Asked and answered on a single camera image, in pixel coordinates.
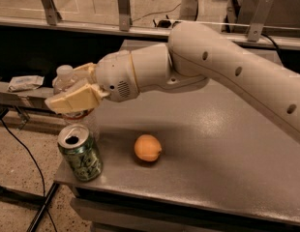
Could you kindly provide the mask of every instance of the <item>gray tabletop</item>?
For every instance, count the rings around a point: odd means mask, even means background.
[[[60,184],[300,224],[300,144],[215,81],[104,101],[87,119],[101,132],[103,173],[82,183],[63,161]],[[135,157],[142,133],[163,145],[155,163]]]

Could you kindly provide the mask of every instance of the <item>floor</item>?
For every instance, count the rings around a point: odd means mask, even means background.
[[[116,0],[54,0],[63,19],[78,22],[118,24]],[[177,18],[181,0],[131,0],[134,25],[154,27],[153,20]],[[199,0],[198,20],[222,22],[226,1]],[[45,18],[40,0],[0,0],[0,16]],[[220,24],[214,24],[220,30]],[[57,148],[57,135],[65,127],[60,118],[31,114],[22,130],[14,111],[5,116],[10,130],[29,148],[45,176],[45,188],[52,185],[53,176],[62,160]],[[42,194],[39,172],[25,149],[14,140],[0,123],[0,185]],[[57,231],[90,231],[90,222],[82,220],[70,207],[73,196],[66,187],[60,187],[49,206]],[[26,231],[35,210],[0,202],[0,232]],[[37,231],[54,231],[49,217],[45,216]]]

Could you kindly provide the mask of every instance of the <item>orange fruit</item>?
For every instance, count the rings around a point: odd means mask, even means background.
[[[153,135],[141,135],[134,146],[135,154],[141,160],[155,161],[162,151],[161,143]]]

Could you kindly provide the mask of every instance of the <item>speaker grille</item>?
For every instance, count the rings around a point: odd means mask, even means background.
[[[121,97],[126,98],[130,95],[129,84],[125,81],[120,81],[118,84],[118,91]]]

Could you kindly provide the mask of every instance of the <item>screw hole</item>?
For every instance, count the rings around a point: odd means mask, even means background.
[[[205,51],[204,53],[202,53],[202,60],[206,60],[208,58],[208,52]]]
[[[296,104],[291,104],[288,108],[287,108],[287,110],[286,110],[286,113],[287,114],[292,114],[295,110],[296,110]]]
[[[236,69],[236,71],[235,71],[235,75],[238,76],[241,73],[241,71],[243,71],[243,68],[242,67],[238,67]]]
[[[69,137],[69,138],[67,138],[66,140],[65,140],[65,142],[67,143],[67,144],[76,144],[77,142],[79,141],[79,138],[77,138],[76,136],[71,136],[71,137]]]

